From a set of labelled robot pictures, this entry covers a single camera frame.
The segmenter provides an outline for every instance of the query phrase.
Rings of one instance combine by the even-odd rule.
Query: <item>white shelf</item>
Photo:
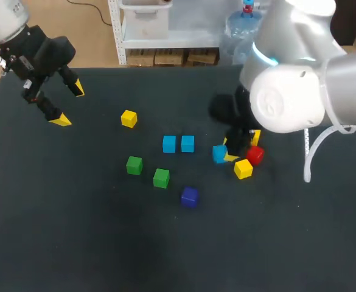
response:
[[[126,64],[125,49],[177,49],[219,47],[225,19],[241,6],[241,0],[173,0],[169,36],[162,40],[134,39],[120,23],[118,0],[108,0],[120,64]]]
[[[219,33],[205,30],[170,30],[169,37],[163,40],[134,40],[126,33],[122,45],[126,49],[168,49],[187,47],[218,47]]]

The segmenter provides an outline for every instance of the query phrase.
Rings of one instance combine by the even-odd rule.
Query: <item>dark blue cube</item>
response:
[[[197,189],[192,187],[185,187],[181,197],[181,202],[183,206],[189,208],[195,208],[198,204],[199,193]]]

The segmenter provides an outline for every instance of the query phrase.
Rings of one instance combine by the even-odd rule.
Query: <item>blue cube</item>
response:
[[[181,197],[181,203],[183,206],[189,208],[195,208],[198,204],[199,194],[198,190],[192,187],[185,187]]]
[[[182,136],[182,152],[194,153],[194,136]]]
[[[213,160],[217,164],[225,163],[224,160],[225,154],[228,152],[228,149],[225,145],[219,145],[213,147]]]
[[[164,136],[163,138],[163,152],[175,153],[176,152],[176,136]]]

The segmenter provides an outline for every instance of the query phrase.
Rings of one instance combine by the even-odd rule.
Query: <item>red cube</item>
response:
[[[251,163],[251,165],[258,166],[263,160],[264,153],[264,150],[260,147],[252,146],[251,149],[249,149],[246,153],[246,158]]]

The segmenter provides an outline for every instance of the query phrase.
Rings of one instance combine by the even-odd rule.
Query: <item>wooden floor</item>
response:
[[[98,6],[105,21],[111,22],[107,0],[72,1],[87,2]],[[77,50],[70,67],[111,68],[119,66],[113,30],[110,26],[103,24],[95,8],[72,5],[66,0],[23,0],[23,2],[30,10],[30,26],[38,24],[48,37],[65,35],[69,38]]]

